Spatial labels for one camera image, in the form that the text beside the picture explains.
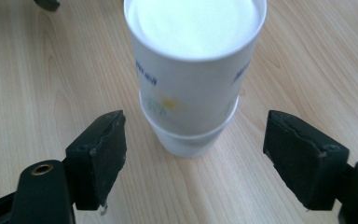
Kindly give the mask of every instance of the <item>wood grain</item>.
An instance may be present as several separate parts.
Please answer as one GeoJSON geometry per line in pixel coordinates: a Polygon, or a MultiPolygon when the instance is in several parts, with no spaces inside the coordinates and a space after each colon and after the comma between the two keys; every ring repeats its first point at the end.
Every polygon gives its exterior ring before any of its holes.
{"type": "Polygon", "coordinates": [[[239,108],[213,149],[168,153],[138,103],[121,0],[65,1],[55,13],[0,0],[0,197],[27,166],[62,160],[97,117],[123,109],[128,157],[108,212],[77,223],[337,223],[307,211],[262,153],[267,113],[297,115],[358,161],[358,1],[269,0],[239,108]]]}

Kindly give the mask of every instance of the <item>cup rim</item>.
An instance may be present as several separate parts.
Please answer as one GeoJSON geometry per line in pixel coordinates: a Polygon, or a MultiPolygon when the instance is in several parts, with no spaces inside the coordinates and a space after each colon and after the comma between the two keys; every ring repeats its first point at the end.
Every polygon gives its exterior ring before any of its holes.
{"type": "Polygon", "coordinates": [[[152,50],[156,54],[159,54],[165,58],[169,58],[169,59],[176,60],[176,61],[182,61],[182,62],[207,63],[207,62],[211,62],[211,61],[221,60],[223,58],[226,58],[228,56],[238,53],[245,46],[249,45],[250,42],[252,42],[256,39],[256,37],[258,36],[258,34],[260,33],[260,31],[263,27],[263,24],[264,24],[264,22],[266,20],[266,16],[267,16],[267,0],[252,0],[252,1],[261,1],[263,5],[261,6],[262,8],[261,8],[260,22],[259,22],[257,28],[255,29],[255,31],[252,33],[252,35],[250,35],[249,38],[246,39],[246,41],[244,41],[242,44],[238,45],[236,48],[232,48],[232,50],[229,50],[228,52],[217,55],[217,56],[201,57],[201,58],[186,58],[186,57],[181,57],[181,56],[175,56],[173,54],[166,53],[158,48],[153,47],[150,43],[148,43],[147,41],[144,41],[142,38],[140,38],[137,35],[136,32],[133,31],[131,24],[129,23],[129,15],[128,15],[129,8],[130,8],[130,1],[132,1],[132,0],[124,0],[123,7],[124,7],[124,17],[125,17],[127,26],[129,27],[133,36],[138,41],[140,41],[146,48],[152,50]]]}
{"type": "MultiPolygon", "coordinates": [[[[142,99],[142,94],[139,91],[139,99],[142,99]]],[[[237,110],[237,106],[238,106],[238,101],[239,101],[240,96],[237,96],[237,99],[235,100],[235,105],[233,106],[231,113],[229,114],[229,116],[225,119],[225,121],[223,123],[221,123],[219,126],[217,126],[216,128],[208,131],[207,133],[202,133],[202,134],[196,134],[196,135],[183,135],[183,134],[177,134],[177,133],[171,133],[168,132],[166,130],[164,130],[163,128],[159,127],[156,122],[154,122],[150,117],[147,116],[147,114],[145,113],[145,109],[142,106],[142,103],[140,103],[142,112],[144,113],[147,121],[150,123],[150,125],[153,127],[153,129],[155,129],[157,132],[160,133],[164,133],[166,135],[168,135],[171,138],[175,138],[175,139],[180,139],[180,140],[198,140],[201,138],[205,138],[208,137],[210,135],[219,133],[221,130],[223,130],[231,121],[232,117],[234,117],[235,111],[237,110]]]]}

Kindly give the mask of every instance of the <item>white liquid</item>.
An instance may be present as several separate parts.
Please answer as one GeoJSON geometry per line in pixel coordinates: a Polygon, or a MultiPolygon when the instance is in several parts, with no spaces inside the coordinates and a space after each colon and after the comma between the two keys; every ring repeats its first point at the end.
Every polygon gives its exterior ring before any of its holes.
{"type": "Polygon", "coordinates": [[[239,49],[261,21],[254,0],[126,0],[138,38],[173,57],[214,58],[239,49]]]}

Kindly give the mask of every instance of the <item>table surface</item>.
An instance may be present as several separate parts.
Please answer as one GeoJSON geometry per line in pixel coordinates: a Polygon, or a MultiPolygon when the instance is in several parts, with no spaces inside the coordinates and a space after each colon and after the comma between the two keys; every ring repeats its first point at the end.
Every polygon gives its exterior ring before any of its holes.
{"type": "Polygon", "coordinates": [[[0,0],[0,197],[21,171],[123,109],[127,161],[108,211],[77,223],[337,223],[307,211],[262,152],[270,109],[301,117],[358,161],[358,0],[269,0],[238,110],[209,153],[167,152],[147,123],[122,0],[0,0]]]}

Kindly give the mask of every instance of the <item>paper cup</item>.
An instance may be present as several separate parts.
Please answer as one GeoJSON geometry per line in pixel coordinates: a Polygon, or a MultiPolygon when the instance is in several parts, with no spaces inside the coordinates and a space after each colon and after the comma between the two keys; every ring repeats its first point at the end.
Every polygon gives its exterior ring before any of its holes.
{"type": "Polygon", "coordinates": [[[125,0],[124,13],[130,28],[141,107],[166,149],[183,157],[200,155],[234,115],[241,82],[266,17],[267,1],[253,1],[255,28],[237,45],[201,57],[175,54],[152,43],[142,29],[144,21],[137,21],[142,16],[138,15],[142,12],[140,2],[125,0]]]}

